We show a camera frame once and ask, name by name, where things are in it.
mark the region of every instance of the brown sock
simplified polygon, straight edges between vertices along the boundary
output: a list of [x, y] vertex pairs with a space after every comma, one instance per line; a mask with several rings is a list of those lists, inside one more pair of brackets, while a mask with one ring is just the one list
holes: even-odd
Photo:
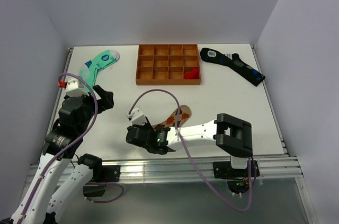
[[[176, 109], [164, 122], [153, 125], [153, 129], [158, 130], [166, 127], [174, 127], [175, 116], [178, 109]], [[180, 106], [180, 114], [178, 119], [178, 127], [181, 127], [192, 115], [191, 109], [186, 105]]]

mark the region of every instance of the gray wall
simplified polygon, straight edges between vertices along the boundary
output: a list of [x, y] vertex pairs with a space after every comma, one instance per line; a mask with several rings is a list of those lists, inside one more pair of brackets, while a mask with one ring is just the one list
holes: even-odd
[[10, 217], [37, 161], [66, 49], [37, 0], [0, 0], [0, 219]]
[[337, 223], [339, 0], [279, 0], [257, 54], [320, 223]]
[[71, 46], [256, 43], [277, 0], [42, 0]]

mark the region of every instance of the wooden organizer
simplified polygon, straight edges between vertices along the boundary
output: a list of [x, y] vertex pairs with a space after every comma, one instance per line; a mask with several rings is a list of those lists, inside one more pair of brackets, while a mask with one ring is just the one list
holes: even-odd
[[[199, 70], [198, 79], [184, 74]], [[139, 45], [137, 85], [200, 85], [198, 45]]]

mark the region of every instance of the logo on sock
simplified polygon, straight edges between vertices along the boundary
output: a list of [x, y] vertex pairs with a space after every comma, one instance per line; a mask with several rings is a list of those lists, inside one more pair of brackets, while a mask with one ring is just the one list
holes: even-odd
[[107, 61], [109, 57], [110, 57], [109, 55], [104, 55], [101, 57], [101, 60]]
[[208, 52], [207, 52], [207, 55], [208, 55], [209, 57], [215, 57], [215, 56], [217, 56], [217, 53], [214, 52], [214, 51], [208, 51]]

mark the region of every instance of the gray floor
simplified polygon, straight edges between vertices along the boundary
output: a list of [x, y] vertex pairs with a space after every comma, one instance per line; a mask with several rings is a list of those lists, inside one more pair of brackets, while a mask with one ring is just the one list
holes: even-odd
[[[247, 197], [232, 198], [226, 182], [214, 186], [243, 207]], [[203, 183], [126, 185], [125, 195], [109, 204], [84, 201], [79, 194], [67, 209], [60, 224], [160, 224], [160, 223], [307, 223], [294, 179], [264, 180], [256, 185], [249, 212], [238, 213], [225, 206]], [[117, 194], [111, 187], [102, 199]]]

